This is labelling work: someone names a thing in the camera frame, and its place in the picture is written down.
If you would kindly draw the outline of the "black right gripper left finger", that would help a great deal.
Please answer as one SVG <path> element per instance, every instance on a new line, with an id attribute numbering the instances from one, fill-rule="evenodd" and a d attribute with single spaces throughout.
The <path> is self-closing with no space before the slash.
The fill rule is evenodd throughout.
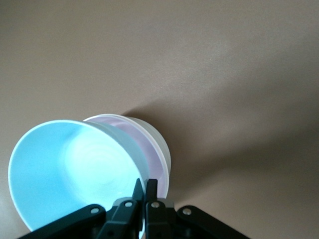
<path id="1" fill-rule="evenodd" d="M 115 202 L 111 216 L 99 231 L 99 239 L 138 239 L 143 229 L 144 192 L 140 179 L 136 180 L 132 197 Z"/>

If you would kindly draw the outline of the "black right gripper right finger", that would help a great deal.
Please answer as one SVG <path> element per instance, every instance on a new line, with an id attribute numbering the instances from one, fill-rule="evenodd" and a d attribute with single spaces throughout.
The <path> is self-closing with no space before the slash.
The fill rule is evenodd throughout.
<path id="1" fill-rule="evenodd" d="M 149 179 L 145 195 L 145 233 L 147 239 L 172 239 L 175 222 L 174 203 L 158 198 L 158 181 Z"/>

